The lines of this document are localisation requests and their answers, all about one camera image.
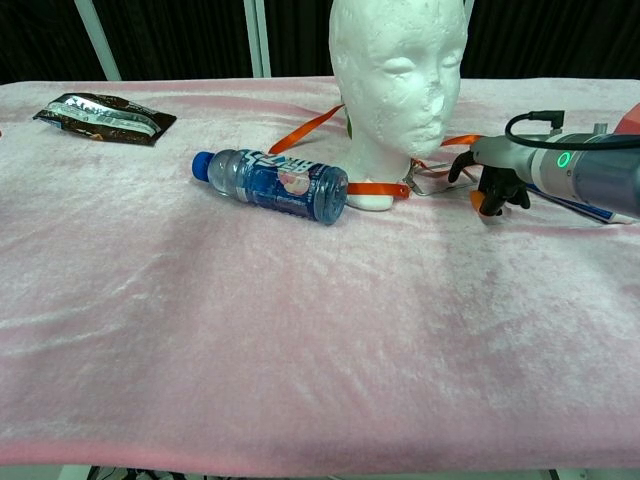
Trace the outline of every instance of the blue bottle cap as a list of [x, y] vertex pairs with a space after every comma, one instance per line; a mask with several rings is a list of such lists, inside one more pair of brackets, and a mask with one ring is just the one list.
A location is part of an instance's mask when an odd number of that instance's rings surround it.
[[198, 180], [208, 182], [209, 176], [207, 175], [207, 170], [214, 156], [215, 154], [211, 152], [200, 152], [193, 157], [193, 164], [191, 165], [193, 176]]

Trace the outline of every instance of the table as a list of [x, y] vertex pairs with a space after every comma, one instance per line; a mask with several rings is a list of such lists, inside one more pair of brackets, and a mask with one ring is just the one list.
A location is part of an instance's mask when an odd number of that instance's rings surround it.
[[[73, 91], [178, 120], [155, 147], [31, 120]], [[552, 108], [613, 127], [638, 98], [464, 80], [448, 134]], [[197, 151], [266, 149], [338, 102], [332, 78], [0, 86], [0, 464], [640, 466], [639, 225], [540, 198], [483, 223], [455, 190], [325, 227], [192, 179]], [[339, 115], [291, 153], [348, 143]]]

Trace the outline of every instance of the plastic bottle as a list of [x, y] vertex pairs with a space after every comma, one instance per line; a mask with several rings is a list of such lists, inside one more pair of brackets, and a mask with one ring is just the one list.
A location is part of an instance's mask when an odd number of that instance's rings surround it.
[[200, 152], [193, 175], [220, 194], [264, 208], [333, 224], [347, 201], [347, 174], [338, 167], [257, 150]]

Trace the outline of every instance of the orange lanyard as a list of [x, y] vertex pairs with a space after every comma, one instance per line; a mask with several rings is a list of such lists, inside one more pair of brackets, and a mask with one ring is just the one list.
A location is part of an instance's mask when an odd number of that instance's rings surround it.
[[[335, 115], [335, 113], [342, 107], [344, 107], [344, 104], [337, 105], [327, 113], [323, 113], [322, 115], [313, 118], [312, 120], [306, 122], [304, 125], [296, 128], [289, 135], [273, 145], [273, 147], [269, 149], [269, 153], [277, 155], [278, 153], [284, 152], [285, 150], [291, 148], [309, 132], [315, 130], [317, 127], [333, 117], [333, 115]], [[482, 135], [470, 134], [462, 135], [460, 137], [448, 138], [444, 142], [442, 142], [442, 146], [446, 147], [449, 145], [471, 145], [479, 138], [482, 138]], [[426, 167], [426, 165], [424, 165], [424, 163], [422, 163], [420, 160], [412, 159], [412, 162], [418, 163], [428, 170], [428, 167]], [[349, 183], [347, 193], [349, 195], [391, 195], [393, 197], [409, 198], [410, 189], [409, 186], [404, 183]]]

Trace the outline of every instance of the foam mannequin head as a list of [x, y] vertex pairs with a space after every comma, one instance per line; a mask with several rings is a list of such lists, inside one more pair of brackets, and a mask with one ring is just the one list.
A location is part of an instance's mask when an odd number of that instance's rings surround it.
[[[352, 123], [340, 166], [352, 182], [395, 183], [444, 138], [467, 40], [462, 0], [334, 0], [331, 63]], [[392, 197], [349, 196], [386, 210]]]

